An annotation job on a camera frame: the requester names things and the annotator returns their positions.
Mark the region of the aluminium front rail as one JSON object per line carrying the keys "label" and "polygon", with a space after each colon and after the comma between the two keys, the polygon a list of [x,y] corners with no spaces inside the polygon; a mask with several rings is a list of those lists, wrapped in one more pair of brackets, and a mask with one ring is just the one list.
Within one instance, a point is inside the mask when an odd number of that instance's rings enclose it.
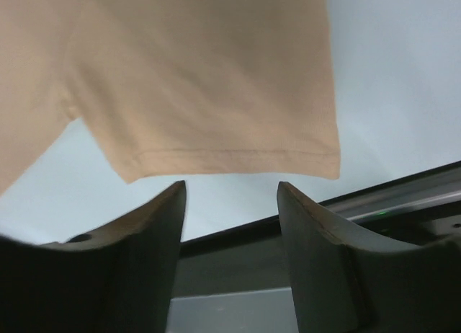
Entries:
{"label": "aluminium front rail", "polygon": [[460,162],[324,200],[351,221],[366,222],[460,201]]}

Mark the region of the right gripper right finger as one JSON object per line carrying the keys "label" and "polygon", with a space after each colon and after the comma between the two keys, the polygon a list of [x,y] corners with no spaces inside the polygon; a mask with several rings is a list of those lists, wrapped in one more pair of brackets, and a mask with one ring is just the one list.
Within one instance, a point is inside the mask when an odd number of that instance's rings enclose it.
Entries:
{"label": "right gripper right finger", "polygon": [[410,244],[277,189],[300,332],[458,332],[460,238]]}

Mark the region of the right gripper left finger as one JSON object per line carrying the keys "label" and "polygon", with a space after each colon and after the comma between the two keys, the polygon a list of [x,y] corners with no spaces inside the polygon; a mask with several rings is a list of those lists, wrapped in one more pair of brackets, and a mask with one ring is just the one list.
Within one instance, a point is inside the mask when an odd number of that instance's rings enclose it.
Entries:
{"label": "right gripper left finger", "polygon": [[65,243],[1,238],[3,332],[165,332],[187,189]]}

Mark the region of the beige t shirt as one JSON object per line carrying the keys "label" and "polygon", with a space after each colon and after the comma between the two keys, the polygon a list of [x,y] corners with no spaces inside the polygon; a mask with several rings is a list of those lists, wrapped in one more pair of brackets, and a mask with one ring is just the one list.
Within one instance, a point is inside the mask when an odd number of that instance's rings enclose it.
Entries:
{"label": "beige t shirt", "polygon": [[1,189],[76,119],[126,182],[337,179],[326,0],[1,0]]}

